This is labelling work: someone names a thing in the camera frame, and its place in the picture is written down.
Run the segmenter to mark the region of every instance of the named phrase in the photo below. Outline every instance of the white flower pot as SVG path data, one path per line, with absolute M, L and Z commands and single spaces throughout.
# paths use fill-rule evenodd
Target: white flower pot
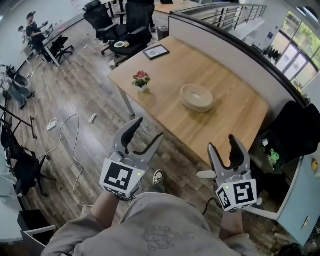
M 147 84 L 145 84 L 144 86 L 142 86 L 142 87 L 138 87 L 138 86 L 136 86 L 136 88 L 138 89 L 138 91 L 139 92 L 144 92 L 147 88 L 148 88 L 148 85 Z

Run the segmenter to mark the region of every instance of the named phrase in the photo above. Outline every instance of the wooden floor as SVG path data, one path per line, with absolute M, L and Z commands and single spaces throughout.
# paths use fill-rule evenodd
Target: wooden floor
M 118 96 L 115 85 L 107 78 L 111 71 L 108 63 L 114 55 L 107 51 L 105 56 L 101 56 L 103 47 L 95 40 L 96 33 L 92 27 L 84 20 L 64 34 L 69 37 L 66 45 L 74 46 L 74 55 L 64 59 L 60 68 L 32 58 L 30 65 L 23 66 L 21 74 L 26 76 L 35 71 L 32 78 L 35 97 L 28 100 L 24 110 L 19 110 L 16 102 L 10 100 L 8 109 L 26 121 L 30 120 L 30 116 L 35 117 L 38 139 L 33 139 L 31 129 L 23 124 L 17 129 L 16 136 L 20 144 L 35 151 L 37 156 L 55 148 L 59 141 L 57 129 L 47 132 L 51 119 L 57 118 L 61 126 L 69 116 L 79 115 L 75 156 L 85 170 L 78 181 L 75 195 L 83 204 L 91 205 L 102 191 L 99 185 L 100 174 L 104 158 L 109 156 L 114 134 L 132 118 Z M 154 171 L 162 169 L 166 173 L 168 192 L 202 212 L 207 200 L 215 193 L 213 182 L 197 178 L 196 173 L 209 170 L 209 167 L 163 130 L 141 107 L 134 102 L 132 106 L 137 117 L 144 117 L 132 141 L 132 149 L 142 150 L 158 133 L 165 134 L 165 140 L 150 164 L 150 172 L 145 177 L 142 189 L 150 186 Z M 97 114 L 97 117 L 93 124 L 89 124 L 92 114 Z M 43 173 L 57 178 L 57 182 L 43 181 L 48 198 L 41 196 L 38 186 L 25 197 L 28 210 L 40 209 L 49 223 L 58 228 L 78 217 L 82 209 L 73 198 L 73 187 L 80 171 L 80 165 L 72 157 L 76 132 L 77 118 L 73 117 L 61 130 L 62 142 L 57 150 L 50 153 L 51 161 L 45 161 Z M 127 203 L 120 203 L 115 224 L 127 207 Z M 221 208 L 212 201 L 205 218 L 215 234 L 219 233 L 222 214 Z M 245 212 L 244 229 L 250 234 L 261 255 L 272 255 L 285 244 L 273 236 L 279 228 L 272 220 Z

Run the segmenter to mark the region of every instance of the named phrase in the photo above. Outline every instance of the black office chair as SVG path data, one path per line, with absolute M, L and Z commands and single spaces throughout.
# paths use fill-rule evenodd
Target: black office chair
M 65 48 L 64 44 L 66 41 L 68 41 L 68 37 L 65 37 L 63 35 L 59 36 L 58 39 L 52 44 L 50 48 L 50 52 L 52 55 L 57 59 L 57 61 L 60 64 L 60 60 L 62 56 L 65 56 L 66 54 L 73 55 L 74 53 L 72 51 L 68 51 L 69 49 L 74 49 L 74 47 L 71 45 L 67 48 Z
M 35 152 L 19 145 L 14 133 L 11 130 L 12 118 L 10 121 L 2 126 L 1 132 L 1 144 L 8 152 L 7 163 L 11 163 L 11 159 L 16 159 L 17 162 L 14 166 L 13 172 L 18 182 L 15 187 L 15 192 L 19 194 L 22 192 L 23 195 L 27 195 L 29 190 L 35 187 L 37 180 L 41 194 L 44 197 L 48 195 L 43 192 L 41 178 L 45 178 L 50 181 L 56 181 L 55 178 L 45 176 L 41 173 L 41 168 L 45 162 L 45 159 L 50 159 L 45 155 L 41 162 L 36 157 Z
M 288 102 L 268 128 L 286 152 L 284 163 L 317 151 L 320 143 L 320 113 L 313 104 Z
M 109 41 L 116 40 L 119 36 L 126 33 L 126 25 L 123 25 L 124 15 L 126 13 L 118 13 L 120 16 L 120 24 L 114 27 L 114 31 L 110 30 L 110 26 L 113 25 L 112 19 L 108 14 L 108 8 L 100 1 L 95 0 L 85 5 L 86 12 L 83 15 L 84 19 L 89 22 L 95 29 L 95 37 L 102 41 L 104 44 L 109 44 Z M 109 49 L 109 46 L 105 48 L 101 54 L 105 55 L 105 51 Z
M 130 59 L 137 53 L 148 47 L 152 34 L 149 25 L 155 10 L 154 3 L 127 2 L 126 9 L 126 34 L 120 36 L 110 45 L 110 50 L 116 55 L 126 56 L 124 59 L 115 62 L 117 67 L 120 63 Z M 119 41 L 128 41 L 129 47 L 116 48 Z

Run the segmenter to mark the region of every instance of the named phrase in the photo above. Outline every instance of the metal railing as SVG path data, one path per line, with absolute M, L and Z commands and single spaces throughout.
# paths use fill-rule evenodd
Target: metal railing
M 230 31 L 243 23 L 263 17 L 266 7 L 266 5 L 216 2 L 174 13 L 189 15 L 222 30 Z

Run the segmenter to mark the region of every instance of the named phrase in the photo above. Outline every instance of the white cable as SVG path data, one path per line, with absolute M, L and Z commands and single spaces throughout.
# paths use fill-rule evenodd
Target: white cable
M 78 128 L 77 128 L 77 131 L 76 131 L 75 142 L 74 142 L 74 147 L 73 147 L 73 151 L 72 151 L 72 157 L 73 157 L 73 159 L 74 159 L 75 161 L 77 161 L 77 162 L 81 165 L 81 170 L 80 170 L 78 176 L 76 177 L 76 180 L 75 180 L 75 183 L 74 183 L 74 186 L 73 186 L 72 196 L 73 196 L 74 200 L 75 200 L 79 205 L 81 205 L 81 206 L 83 206 L 83 207 L 92 207 L 93 205 L 84 205 L 84 204 L 82 204 L 82 203 L 76 198 L 76 196 L 75 196 L 75 190 L 76 190 L 77 182 L 78 182 L 78 180 L 79 180 L 79 177 L 80 177 L 82 171 L 84 170 L 84 166 L 82 165 L 82 163 L 81 163 L 78 159 L 76 159 L 76 157 L 75 157 L 75 150 L 76 150 L 76 145 L 77 145 L 77 140 L 78 140 L 78 135 L 79 135 L 79 115 L 78 115 L 78 114 L 73 114 L 72 116 L 68 117 L 68 118 L 64 121 L 64 123 L 63 123 L 63 125 L 62 125 L 61 127 L 58 126 L 58 119 L 53 118 L 53 119 L 50 120 L 49 123 L 51 123 L 53 120 L 56 121 L 56 127 L 58 128 L 58 132 L 59 132 L 59 134 L 60 134 L 60 140 L 59 140 L 58 144 L 56 145 L 56 147 L 55 147 L 54 149 L 52 149 L 52 150 L 50 150 L 49 152 L 43 154 L 42 156 L 39 156 L 37 159 L 42 158 L 43 156 L 51 153 L 52 151 L 55 151 L 55 150 L 58 148 L 58 146 L 59 146 L 59 144 L 60 144 L 60 142 L 61 142 L 61 140 L 62 140 L 62 135 L 61 135 L 60 130 L 65 126 L 66 122 L 67 122 L 70 118 L 72 118 L 72 117 L 74 117 L 74 116 L 77 116 L 77 117 L 78 117 Z

